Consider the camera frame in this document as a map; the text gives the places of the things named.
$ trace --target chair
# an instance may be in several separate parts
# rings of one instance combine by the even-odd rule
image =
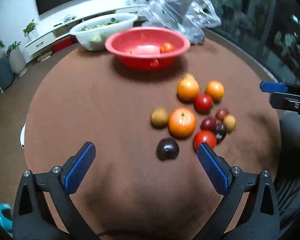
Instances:
[[[25,130],[26,130],[26,124],[23,126],[20,133],[20,144],[23,149],[25,148]]]
[[[0,225],[8,232],[12,231],[12,219],[10,211],[11,207],[9,204],[0,204]]]

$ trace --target plant pot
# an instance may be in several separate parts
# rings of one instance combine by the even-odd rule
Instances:
[[[0,87],[6,90],[14,81],[14,74],[10,67],[8,57],[0,58]]]
[[[140,5],[140,4],[145,4],[146,0],[128,0],[128,4],[132,6]]]
[[[26,61],[23,58],[19,47],[16,47],[13,51],[11,51],[9,61],[12,70],[16,73],[16,75],[18,75],[19,78],[27,72],[28,68],[26,66]]]
[[[37,29],[34,29],[33,31],[29,32],[27,35],[29,41],[33,41],[38,36],[39,36],[39,34],[38,34]]]

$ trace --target brown tablecloth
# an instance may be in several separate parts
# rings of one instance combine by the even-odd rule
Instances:
[[[171,112],[186,106],[196,113],[195,132],[199,131],[205,116],[176,97],[178,81],[187,72],[195,76],[201,91],[208,81],[221,81],[225,96],[211,115],[227,107],[237,118],[237,129],[215,152],[245,172],[268,169],[274,178],[280,147],[277,113],[249,66],[210,40],[192,46],[173,66],[157,72],[132,70],[107,52],[82,48],[71,52],[42,81],[29,108],[25,147],[29,169],[48,172],[91,141],[97,156],[71,199],[96,233],[139,230],[191,239],[222,197],[193,151],[193,136],[178,140],[177,159],[161,162],[155,149],[170,135],[167,128],[156,130],[149,122],[154,107]],[[51,200],[49,206],[64,229]]]

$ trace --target person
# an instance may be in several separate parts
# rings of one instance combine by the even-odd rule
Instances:
[[[280,214],[280,236],[300,210],[300,116],[285,112],[280,117],[281,152],[274,188]]]

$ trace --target red plastic bowl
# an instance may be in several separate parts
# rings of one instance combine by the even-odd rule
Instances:
[[[166,42],[174,50],[160,54],[159,48]],[[186,36],[166,28],[135,27],[111,35],[105,46],[128,67],[156,70],[170,66],[190,48],[190,42]]]

